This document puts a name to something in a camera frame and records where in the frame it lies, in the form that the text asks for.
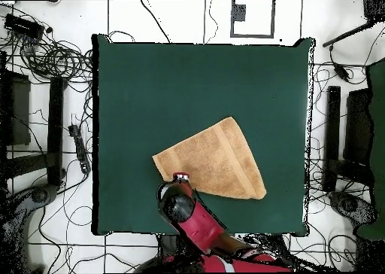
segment orange towel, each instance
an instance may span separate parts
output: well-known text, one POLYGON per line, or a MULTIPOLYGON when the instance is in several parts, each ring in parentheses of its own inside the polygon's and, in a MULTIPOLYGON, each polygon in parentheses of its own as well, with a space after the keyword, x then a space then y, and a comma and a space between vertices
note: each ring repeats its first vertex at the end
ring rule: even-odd
POLYGON ((187 172, 197 191, 236 199, 266 195, 247 141, 232 117, 153 156, 164 181, 187 172))

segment floor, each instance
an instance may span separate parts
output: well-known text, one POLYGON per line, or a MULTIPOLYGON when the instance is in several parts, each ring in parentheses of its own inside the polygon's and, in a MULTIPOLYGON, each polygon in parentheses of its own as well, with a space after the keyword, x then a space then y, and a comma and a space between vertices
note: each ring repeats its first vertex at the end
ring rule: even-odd
MULTIPOLYGON (((340 35, 355 26, 365 22, 363 18, 362 0, 276 0, 274 38, 230 38, 230 11, 231 0, 144 0, 145 5, 151 9, 159 20, 171 42, 193 42, 197 44, 284 44, 293 45, 300 37, 312 37, 316 39, 314 51, 314 106, 311 139, 312 187, 319 187, 317 179, 320 177, 320 163, 316 160, 323 156, 323 132, 325 121, 325 93, 328 85, 341 86, 341 116, 345 113, 347 94, 351 90, 367 87, 361 67, 352 67, 352 82, 361 82, 357 85, 348 84, 338 77, 333 77, 333 70, 329 65, 322 65, 330 61, 329 50, 322 48, 322 43, 340 35)), ((235 33, 246 35, 269 35, 271 21, 271 2, 265 0, 236 0, 237 4, 246 4, 248 11, 253 11, 244 24, 235 26, 235 33)), ((15 8, 23 13, 45 22, 53 28, 53 37, 57 41, 68 41, 76 44, 82 53, 91 48, 91 34, 108 34, 114 31, 127 32, 125 35, 115 32, 111 35, 113 41, 152 41, 167 42, 159 27, 139 0, 113 0, 113 1, 61 1, 53 5, 49 2, 17 2, 15 8)), ((0 22, 11 9, 0 5, 0 22)), ((22 13, 14 10, 19 16, 22 13)), ((380 23, 372 29, 360 32, 353 37, 335 44, 332 52, 334 61, 341 64, 370 64, 385 56, 385 37, 380 35, 383 29, 380 23)), ((0 24, 0 37, 5 38, 7 33, 0 24)), ((31 74, 19 67, 22 65, 20 58, 15 56, 8 63, 8 68, 16 72, 24 72, 29 75, 32 83, 37 83, 31 74)), ((87 87, 85 83, 76 84, 78 90, 87 87)), ((44 119, 48 116, 48 91, 44 84, 34 84, 30 96, 30 127, 43 150, 47 148, 47 126, 44 119)), ((67 89, 64 99, 64 126, 71 125, 80 119, 83 113, 85 93, 79 93, 73 89, 67 89)), ((340 153, 344 143, 344 117, 341 118, 340 153)), ((92 121, 88 121, 88 129, 83 128, 83 139, 88 141, 92 137, 92 121)), ((29 151, 38 151, 34 139, 28 146, 14 146, 8 148, 8 157, 18 157, 30 154, 29 151)), ((71 161, 76 160, 74 153, 74 141, 64 131, 63 136, 63 166, 67 167, 71 161)), ((8 189, 13 192, 22 190, 38 177, 38 181, 44 181, 45 171, 32 172, 10 180, 8 189)), ((67 187, 76 184, 83 175, 77 161, 68 167, 67 187)), ((347 183, 338 182, 342 189, 347 183)), ((368 200, 367 191, 361 184, 354 184, 349 190, 361 194, 368 200)), ((285 235, 286 241, 292 253, 306 260, 335 265, 342 271, 352 270, 352 262, 355 253, 354 236, 350 222, 337 215, 328 205, 328 199, 322 196, 319 190, 311 191, 311 203, 309 205, 308 223, 310 235, 303 238, 295 238, 290 234, 285 235), (327 243, 331 240, 331 252, 328 253, 327 243)), ((132 266, 143 263, 152 258, 157 251, 156 237, 132 233, 112 233, 108 236, 94 236, 90 231, 92 208, 92 174, 77 189, 69 190, 65 196, 61 195, 49 204, 44 216, 41 229, 45 236, 61 245, 59 249, 44 239, 38 232, 38 225, 42 217, 42 209, 33 214, 29 225, 29 259, 32 264, 43 263, 48 272, 53 261, 57 258, 50 273, 113 273, 131 272, 132 266)))

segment black cable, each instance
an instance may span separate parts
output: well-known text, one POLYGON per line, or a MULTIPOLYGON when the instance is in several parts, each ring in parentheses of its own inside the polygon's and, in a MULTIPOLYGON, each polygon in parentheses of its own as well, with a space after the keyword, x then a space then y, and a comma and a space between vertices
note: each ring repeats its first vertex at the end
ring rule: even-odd
POLYGON ((133 266, 133 265, 130 264, 130 263, 127 263, 127 262, 122 261, 122 260, 119 259, 116 255, 113 255, 112 253, 106 253, 106 254, 102 254, 102 255, 100 255, 100 256, 98 256, 98 257, 93 257, 93 258, 90 258, 90 259, 82 259, 82 260, 79 260, 78 262, 76 262, 76 264, 74 265, 74 267, 70 270, 69 274, 74 273, 75 267, 76 267, 79 263, 82 263, 82 262, 90 262, 90 261, 98 260, 98 259, 101 259, 102 257, 107 256, 107 255, 112 256, 115 260, 121 262, 122 264, 125 264, 125 265, 127 265, 127 266, 130 266, 130 270, 135 268, 135 266, 133 266))
POLYGON ((168 39, 168 36, 165 34, 165 31, 162 29, 162 27, 160 26, 158 20, 156 19, 156 17, 154 16, 154 14, 150 11, 150 9, 143 3, 143 0, 140 0, 141 1, 141 4, 143 5, 144 8, 146 8, 146 10, 150 13, 150 15, 153 17, 153 19, 156 21, 156 24, 158 25, 159 29, 162 31, 163 35, 166 37, 168 43, 170 44, 170 39, 168 39))
POLYGON ((208 42, 212 39, 212 38, 215 38, 215 36, 217 36, 217 30, 219 29, 219 26, 218 26, 218 23, 217 21, 211 16, 211 4, 212 4, 213 0, 210 0, 210 7, 208 8, 208 15, 210 16, 210 18, 215 22, 215 25, 217 25, 217 28, 215 29, 215 33, 214 33, 214 36, 210 37, 208 39, 208 42))
MULTIPOLYGON (((353 239, 351 236, 347 236, 346 234, 337 234, 335 236, 333 236, 330 240, 329 240, 329 243, 328 243, 328 251, 329 251, 329 260, 330 260, 330 263, 332 264, 332 266, 335 268, 335 264, 334 264, 334 259, 333 256, 332 256, 332 252, 330 251, 331 250, 331 244, 332 244, 332 241, 338 237, 344 237, 344 238, 347 238, 351 241, 353 241, 355 244, 356 244, 356 240, 353 239)), ((348 260, 348 259, 345 259, 347 260, 350 264, 352 264, 353 266, 355 266, 355 262, 354 261, 351 261, 351 260, 348 260)))
POLYGON ((110 32, 110 34, 108 35, 108 37, 111 38, 111 36, 112 36, 113 34, 116 34, 116 33, 124 34, 124 35, 127 35, 127 36, 131 37, 132 42, 135 43, 135 39, 132 37, 132 35, 130 35, 128 32, 121 32, 120 30, 114 30, 113 32, 110 32))
POLYGON ((55 243, 54 241, 52 241, 51 239, 48 239, 48 238, 43 234, 43 231, 41 231, 41 223, 43 222, 44 216, 45 216, 45 206, 43 207, 43 215, 41 216, 41 220, 40 220, 39 226, 38 226, 39 233, 41 234, 41 236, 43 236, 43 238, 45 238, 48 242, 51 242, 53 245, 55 245, 55 246, 59 249, 59 253, 57 254, 55 260, 52 262, 50 268, 48 269, 47 274, 50 274, 51 269, 53 268, 53 266, 55 265, 55 262, 57 262, 57 259, 59 259, 59 256, 60 256, 60 254, 62 253, 62 248, 60 248, 60 246, 59 246, 57 243, 55 243))

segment wire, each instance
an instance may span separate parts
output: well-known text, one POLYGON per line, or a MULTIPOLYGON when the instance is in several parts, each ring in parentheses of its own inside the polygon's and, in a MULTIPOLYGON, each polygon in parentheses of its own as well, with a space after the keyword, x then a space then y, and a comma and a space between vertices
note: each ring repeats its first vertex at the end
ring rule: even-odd
POLYGON ((74 265, 74 267, 70 270, 69 274, 74 273, 75 267, 76 267, 79 263, 82 263, 82 262, 90 262, 90 261, 98 260, 98 259, 101 259, 101 258, 107 256, 107 255, 112 256, 115 260, 121 262, 122 264, 125 264, 125 265, 127 265, 127 266, 130 266, 130 269, 129 269, 128 271, 130 271, 130 270, 132 270, 132 269, 135 268, 135 266, 133 266, 133 265, 130 264, 130 263, 124 262, 123 260, 119 259, 116 255, 113 255, 112 253, 106 253, 106 254, 100 255, 100 256, 98 256, 98 257, 93 257, 93 258, 90 258, 90 259, 82 259, 82 260, 79 260, 78 262, 76 262, 76 264, 74 265))
POLYGON ((132 42, 135 43, 135 39, 132 37, 132 35, 130 35, 128 32, 121 32, 120 30, 114 30, 113 32, 110 32, 110 34, 108 35, 108 37, 112 40, 112 38, 111 38, 112 35, 113 35, 113 34, 116 34, 117 32, 119 32, 120 34, 124 34, 124 35, 127 35, 127 36, 131 37, 132 42))
POLYGON ((150 15, 153 17, 153 19, 156 21, 156 24, 158 25, 159 29, 162 31, 163 35, 166 37, 168 43, 170 44, 170 39, 168 39, 168 36, 166 35, 165 31, 162 29, 162 27, 160 26, 158 20, 156 19, 156 17, 154 16, 154 14, 150 11, 150 9, 143 3, 143 0, 140 0, 141 1, 141 4, 143 5, 144 8, 146 8, 146 10, 150 13, 150 15))
POLYGON ((380 31, 380 33, 377 35, 376 39, 373 41, 373 44, 371 44, 371 47, 370 47, 370 51, 369 51, 369 54, 368 54, 368 57, 366 57, 366 61, 364 63, 364 66, 366 66, 366 63, 368 62, 369 60, 369 57, 370 57, 370 54, 371 54, 371 50, 373 49, 373 46, 375 44, 375 42, 379 39, 380 35, 383 33, 383 31, 385 30, 385 27, 382 28, 382 30, 380 31))
POLYGON ((218 28, 219 28, 217 21, 211 16, 211 3, 212 3, 212 2, 213 2, 213 0, 210 0, 210 6, 209 6, 209 8, 208 8, 208 15, 209 15, 210 18, 215 22, 215 25, 217 25, 217 28, 215 29, 214 36, 213 36, 213 37, 210 37, 210 38, 208 39, 208 42, 207 42, 206 44, 208 44, 209 41, 210 41, 212 38, 215 38, 215 36, 217 36, 217 30, 218 30, 218 28))
POLYGON ((38 226, 39 233, 41 234, 41 236, 43 236, 43 238, 45 238, 48 242, 51 242, 53 245, 55 245, 55 246, 59 249, 59 253, 57 254, 55 260, 52 262, 50 268, 48 269, 47 274, 50 274, 51 269, 53 268, 53 266, 55 265, 55 262, 57 262, 57 259, 59 259, 59 256, 60 256, 60 254, 62 253, 62 248, 60 248, 60 246, 59 246, 56 242, 52 241, 51 239, 48 239, 48 238, 43 234, 43 231, 41 231, 41 226, 42 226, 41 223, 43 222, 44 216, 45 216, 45 206, 43 207, 43 215, 42 215, 42 217, 41 217, 41 220, 40 220, 39 226, 38 226))

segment floor tile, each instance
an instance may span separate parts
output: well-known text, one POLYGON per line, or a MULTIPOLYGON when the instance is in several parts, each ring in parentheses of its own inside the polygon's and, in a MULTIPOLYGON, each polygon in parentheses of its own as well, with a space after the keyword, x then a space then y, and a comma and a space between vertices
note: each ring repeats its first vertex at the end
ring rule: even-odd
MULTIPOLYGON (((107 253, 115 255, 119 260, 137 266, 157 255, 158 248, 130 248, 130 247, 107 247, 107 253)), ((131 269, 127 264, 119 262, 112 256, 106 257, 106 273, 125 273, 131 269)))
POLYGON ((155 234, 112 233, 107 236, 108 245, 144 245, 157 246, 155 234))

